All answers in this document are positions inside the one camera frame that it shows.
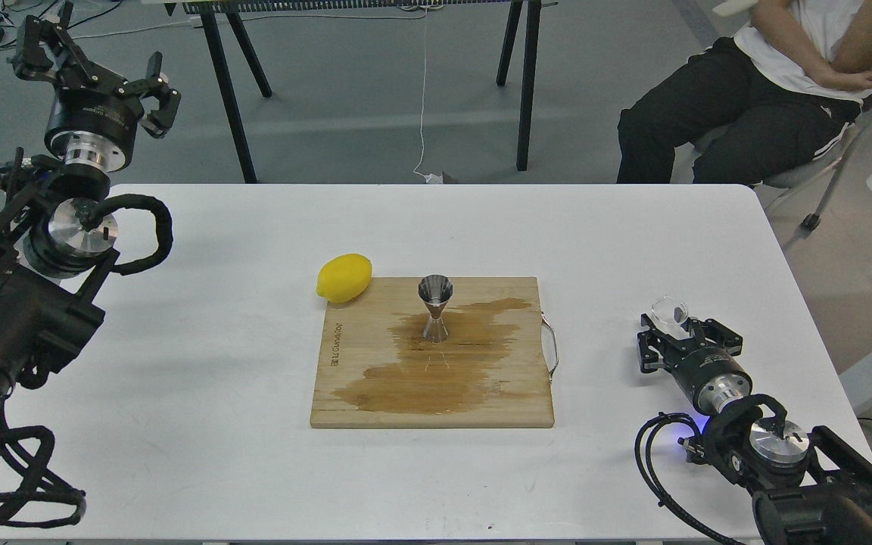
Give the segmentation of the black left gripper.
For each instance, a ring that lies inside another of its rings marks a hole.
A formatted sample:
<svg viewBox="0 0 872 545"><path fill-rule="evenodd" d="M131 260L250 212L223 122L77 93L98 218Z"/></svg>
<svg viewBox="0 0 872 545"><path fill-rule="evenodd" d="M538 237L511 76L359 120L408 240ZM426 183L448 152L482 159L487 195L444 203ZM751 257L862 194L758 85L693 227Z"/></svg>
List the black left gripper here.
<svg viewBox="0 0 872 545"><path fill-rule="evenodd" d="M27 15L17 28L11 69L18 79L51 84L56 92L44 137L53 156L65 159L71 148L82 148L76 139L86 139L99 148L99 169L123 170L134 156L139 121L151 137L165 138L181 94L170 87L162 71L162 53L153 52L145 77L130 83L136 99L157 101L157 107L142 118L141 108L122 99L123 77L90 61L70 37L72 13L73 3L64 2L53 18Z"/></svg>

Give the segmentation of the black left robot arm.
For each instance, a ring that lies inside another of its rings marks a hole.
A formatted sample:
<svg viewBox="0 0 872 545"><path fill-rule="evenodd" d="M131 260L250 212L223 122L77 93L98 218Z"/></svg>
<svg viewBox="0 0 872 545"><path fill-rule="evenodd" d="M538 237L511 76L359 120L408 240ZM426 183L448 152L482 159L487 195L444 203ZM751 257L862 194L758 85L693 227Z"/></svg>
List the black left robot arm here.
<svg viewBox="0 0 872 545"><path fill-rule="evenodd" d="M57 20L28 15L17 29L15 75L54 90L46 154L23 149L0 164L0 525L29 503L72 507L37 528L79 523L86 494L48 468L55 436L42 425L10 428L15 387L37 389L80 355L104 321L94 303L111 273L158 266L173 245L172 215L156 197L110 196L110 174L132 160L136 130L172 128L181 96L153 53L134 82L90 61L68 32L73 4Z"/></svg>

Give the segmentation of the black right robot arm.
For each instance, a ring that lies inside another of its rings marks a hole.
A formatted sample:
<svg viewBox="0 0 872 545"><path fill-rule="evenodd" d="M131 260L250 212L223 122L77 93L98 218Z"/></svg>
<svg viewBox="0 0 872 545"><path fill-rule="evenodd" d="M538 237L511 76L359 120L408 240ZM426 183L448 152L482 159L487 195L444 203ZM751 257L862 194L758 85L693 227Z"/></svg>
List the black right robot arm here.
<svg viewBox="0 0 872 545"><path fill-rule="evenodd" d="M803 431L778 400L754 393L736 361L742 350L737 332L685 313L675 321L685 338L668 334L649 315L640 321L641 372L665 370L707 417L699 427L686 413L661 412L637 432L634 459L661 507L713 541L734 543L689 514L652 466L656 435L665 425L682 424L692 432L678 441L687 461L712 466L747 490L765 544L872 544L872 463L825 425Z"/></svg>

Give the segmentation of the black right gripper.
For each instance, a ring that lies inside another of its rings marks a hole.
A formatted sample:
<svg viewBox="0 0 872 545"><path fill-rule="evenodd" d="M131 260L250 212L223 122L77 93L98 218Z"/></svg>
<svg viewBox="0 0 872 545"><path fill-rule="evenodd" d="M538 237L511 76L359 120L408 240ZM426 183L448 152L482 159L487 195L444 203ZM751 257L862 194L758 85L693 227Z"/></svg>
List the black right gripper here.
<svg viewBox="0 0 872 545"><path fill-rule="evenodd" d="M693 408L716 416L728 403L753 393L751 377L736 357L743 339L716 319L690 317L683 325L693 347L679 348L679 340L662 331L647 314L640 315L643 331L637 333L640 372L664 369L674 376Z"/></svg>

